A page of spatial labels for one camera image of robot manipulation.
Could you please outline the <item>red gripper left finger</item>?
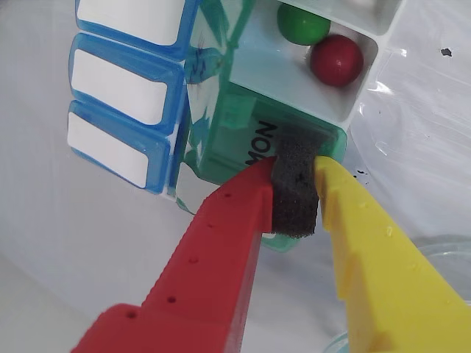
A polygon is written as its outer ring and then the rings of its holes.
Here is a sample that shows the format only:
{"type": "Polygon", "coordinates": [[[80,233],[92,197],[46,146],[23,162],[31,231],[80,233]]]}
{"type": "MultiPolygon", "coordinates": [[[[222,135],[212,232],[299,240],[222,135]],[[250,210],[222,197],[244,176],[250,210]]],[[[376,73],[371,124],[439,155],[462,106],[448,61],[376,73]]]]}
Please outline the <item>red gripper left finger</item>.
{"type": "Polygon", "coordinates": [[[239,352],[265,233],[313,234],[319,135],[290,129],[275,155],[219,186],[201,204],[139,306],[104,311],[77,352],[239,352]]]}

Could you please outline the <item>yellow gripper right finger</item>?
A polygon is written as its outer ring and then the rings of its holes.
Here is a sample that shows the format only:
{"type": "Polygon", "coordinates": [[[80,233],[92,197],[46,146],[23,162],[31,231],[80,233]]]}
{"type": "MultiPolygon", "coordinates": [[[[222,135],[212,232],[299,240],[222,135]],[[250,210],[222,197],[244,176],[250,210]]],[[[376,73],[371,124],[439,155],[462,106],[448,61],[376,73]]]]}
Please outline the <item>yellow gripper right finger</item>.
{"type": "Polygon", "coordinates": [[[314,162],[351,352],[468,352],[470,307],[341,164],[314,162]]]}

